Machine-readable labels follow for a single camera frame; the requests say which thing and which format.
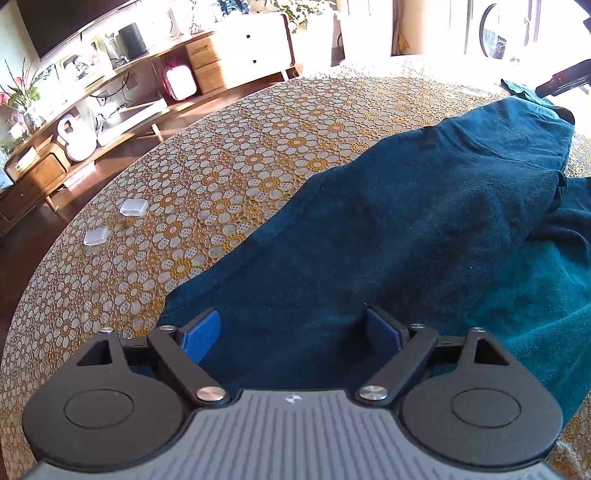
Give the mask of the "teal blue knit garment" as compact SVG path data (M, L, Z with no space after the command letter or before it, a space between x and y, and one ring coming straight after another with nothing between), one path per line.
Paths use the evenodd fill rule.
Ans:
M315 174L235 250L172 291L207 308L204 369L230 392L355 390L386 361L379 306L443 335L480 326L571 418L590 388L590 182L565 168L573 114L531 91L388 137Z

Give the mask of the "clear plastic box near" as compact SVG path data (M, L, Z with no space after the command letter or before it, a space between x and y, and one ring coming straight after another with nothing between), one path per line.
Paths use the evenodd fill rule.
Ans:
M85 233L83 244L85 246L97 246L104 244L110 234L108 227L98 227L92 230L88 230Z

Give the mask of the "clear plastic box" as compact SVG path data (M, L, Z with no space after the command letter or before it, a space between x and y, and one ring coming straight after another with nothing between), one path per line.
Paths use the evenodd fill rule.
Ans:
M126 199L119 208L124 217L143 217L148 209L148 202L143 199Z
M88 230L85 233L83 244L85 246L97 246L104 244L110 234L108 227L98 227L92 230Z

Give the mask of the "clear plastic box far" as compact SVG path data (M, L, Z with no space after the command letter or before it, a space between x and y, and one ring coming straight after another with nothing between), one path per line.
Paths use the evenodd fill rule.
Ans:
M126 199L119 208L124 217L143 217L148 209L148 202L143 199Z

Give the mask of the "gold floral lace tablecloth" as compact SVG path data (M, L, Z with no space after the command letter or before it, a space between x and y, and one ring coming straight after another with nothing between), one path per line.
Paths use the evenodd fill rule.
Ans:
M25 403L100 327L147 333L169 292L238 247L312 175L501 98L503 79L536 84L520 64L420 55L335 67L194 121L133 163L57 237L18 302L1 364L2 476L34 463ZM146 200L146 214L122 216L126 199ZM98 227L107 241L85 246Z

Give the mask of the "long wooden media console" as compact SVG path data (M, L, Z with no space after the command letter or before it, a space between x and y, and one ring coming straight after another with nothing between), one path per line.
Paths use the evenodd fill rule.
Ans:
M155 131L160 119L190 111L232 89L224 85L213 49L216 28L107 72L18 145L2 169L11 182L1 191L2 232L8 232L37 205L50 204L52 194L88 164L141 133ZM181 101L168 95L162 73L174 64L190 67L197 94ZM65 142L57 134L58 121L66 114L81 116L94 127L96 150L82 162L68 159Z

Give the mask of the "white kettle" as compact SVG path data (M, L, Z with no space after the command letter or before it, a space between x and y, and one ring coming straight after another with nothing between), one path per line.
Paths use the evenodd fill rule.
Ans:
M57 134L65 142L66 156L75 163L86 160L96 150L94 127L81 116L64 115L58 121Z

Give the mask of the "pink white square appliance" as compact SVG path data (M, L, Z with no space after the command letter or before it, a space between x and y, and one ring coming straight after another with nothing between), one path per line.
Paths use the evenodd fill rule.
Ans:
M175 101L197 94L192 70L185 64L167 65L163 70L162 80L166 92Z

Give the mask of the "pink flower vase arrangement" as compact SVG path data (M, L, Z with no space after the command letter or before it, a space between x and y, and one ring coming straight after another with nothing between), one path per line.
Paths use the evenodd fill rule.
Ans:
M39 84L50 76L51 69L38 69L32 73L32 65L27 64L27 59L24 58L20 74L15 75L8 62L4 63L11 83L1 86L1 108L9 112L6 120L8 125L11 128L19 125L22 130L15 139L1 143L1 151L8 154L46 124L38 111L37 103L41 98Z

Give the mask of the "black speaker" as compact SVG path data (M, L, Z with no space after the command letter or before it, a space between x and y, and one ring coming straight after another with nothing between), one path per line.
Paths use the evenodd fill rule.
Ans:
M121 28L118 38L129 60L135 60L147 52L146 44L135 22Z

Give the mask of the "white drawer cabinet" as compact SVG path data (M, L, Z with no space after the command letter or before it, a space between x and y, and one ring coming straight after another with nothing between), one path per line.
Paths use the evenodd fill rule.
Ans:
M212 35L224 85L233 88L294 65L287 16L266 12L226 18Z

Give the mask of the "black flat television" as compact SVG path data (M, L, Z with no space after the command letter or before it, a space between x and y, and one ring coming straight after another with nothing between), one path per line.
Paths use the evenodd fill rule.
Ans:
M25 28L40 59L93 22L133 4L124 0L18 0Z

